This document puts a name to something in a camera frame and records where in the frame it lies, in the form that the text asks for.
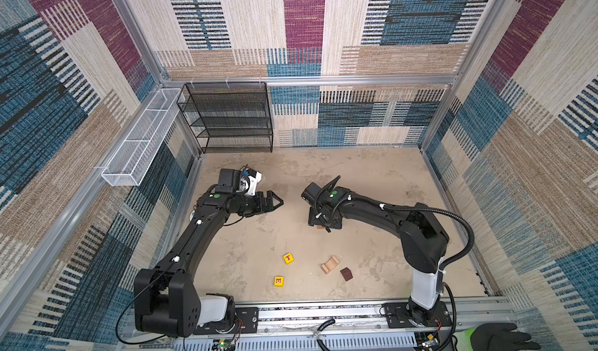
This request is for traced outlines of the wood arch block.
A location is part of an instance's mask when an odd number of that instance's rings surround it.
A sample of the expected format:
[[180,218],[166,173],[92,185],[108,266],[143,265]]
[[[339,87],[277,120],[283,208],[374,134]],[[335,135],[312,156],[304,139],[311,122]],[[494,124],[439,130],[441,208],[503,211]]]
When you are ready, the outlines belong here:
[[329,260],[327,260],[325,263],[322,263],[322,265],[320,265],[321,270],[326,274],[330,274],[335,268],[337,268],[339,265],[339,259],[336,256],[332,256]]

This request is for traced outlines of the yellow cube with red letter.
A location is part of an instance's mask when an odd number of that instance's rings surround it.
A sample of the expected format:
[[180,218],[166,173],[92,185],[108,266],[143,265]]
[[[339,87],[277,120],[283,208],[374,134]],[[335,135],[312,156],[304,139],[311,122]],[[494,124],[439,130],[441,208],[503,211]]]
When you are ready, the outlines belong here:
[[283,260],[286,265],[289,265],[294,262],[294,256],[291,253],[287,253],[283,256]]

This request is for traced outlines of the small yellow letter cube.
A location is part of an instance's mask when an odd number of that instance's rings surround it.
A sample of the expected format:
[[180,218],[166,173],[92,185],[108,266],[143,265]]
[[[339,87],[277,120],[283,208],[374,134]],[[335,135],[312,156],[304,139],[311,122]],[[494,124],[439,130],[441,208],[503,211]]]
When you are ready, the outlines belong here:
[[284,286],[284,277],[283,276],[275,276],[273,285],[275,287],[283,287]]

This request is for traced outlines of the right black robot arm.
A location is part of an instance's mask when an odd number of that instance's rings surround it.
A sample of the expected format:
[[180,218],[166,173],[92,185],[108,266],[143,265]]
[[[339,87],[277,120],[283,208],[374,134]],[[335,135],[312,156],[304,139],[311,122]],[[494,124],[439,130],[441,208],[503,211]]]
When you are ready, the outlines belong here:
[[441,265],[449,236],[428,206],[393,206],[338,187],[335,178],[321,187],[311,183],[302,192],[310,206],[308,224],[340,229],[344,220],[357,220],[384,230],[401,240],[405,261],[413,270],[411,305],[424,311],[441,296]]

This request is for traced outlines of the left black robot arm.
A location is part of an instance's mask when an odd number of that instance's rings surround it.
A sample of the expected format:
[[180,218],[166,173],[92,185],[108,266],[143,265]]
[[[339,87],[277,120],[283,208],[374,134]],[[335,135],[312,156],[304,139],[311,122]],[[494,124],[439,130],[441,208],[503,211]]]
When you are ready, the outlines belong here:
[[231,331],[237,322],[235,300],[225,294],[199,296],[195,274],[208,246],[230,216],[242,219],[273,212],[283,205],[274,192],[259,192],[259,172],[223,169],[216,184],[199,197],[189,225],[155,265],[134,280],[135,328],[140,332],[186,338],[198,327]]

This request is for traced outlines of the black and green gloved hand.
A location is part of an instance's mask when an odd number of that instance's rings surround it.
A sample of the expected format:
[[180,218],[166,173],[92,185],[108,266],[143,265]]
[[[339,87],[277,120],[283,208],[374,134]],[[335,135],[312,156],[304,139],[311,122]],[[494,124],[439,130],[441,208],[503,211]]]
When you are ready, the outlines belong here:
[[540,350],[530,334],[519,332],[513,323],[487,323],[456,332],[453,349],[458,351]]

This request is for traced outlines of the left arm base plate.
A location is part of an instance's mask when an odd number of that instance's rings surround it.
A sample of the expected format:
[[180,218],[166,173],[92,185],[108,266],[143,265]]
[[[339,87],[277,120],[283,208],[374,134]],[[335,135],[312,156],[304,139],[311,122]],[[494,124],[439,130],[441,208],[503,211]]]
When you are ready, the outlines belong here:
[[193,335],[233,335],[241,329],[241,334],[255,334],[258,331],[259,308],[258,307],[237,307],[233,321],[227,319],[217,322],[209,322],[198,325]]

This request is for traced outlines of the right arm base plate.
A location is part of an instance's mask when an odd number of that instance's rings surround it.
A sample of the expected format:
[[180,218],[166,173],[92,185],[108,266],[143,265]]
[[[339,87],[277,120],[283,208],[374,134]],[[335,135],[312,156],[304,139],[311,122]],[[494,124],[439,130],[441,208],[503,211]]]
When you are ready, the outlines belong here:
[[449,327],[453,324],[451,312],[439,301],[432,309],[425,309],[409,301],[390,302],[382,305],[380,314],[390,329]]

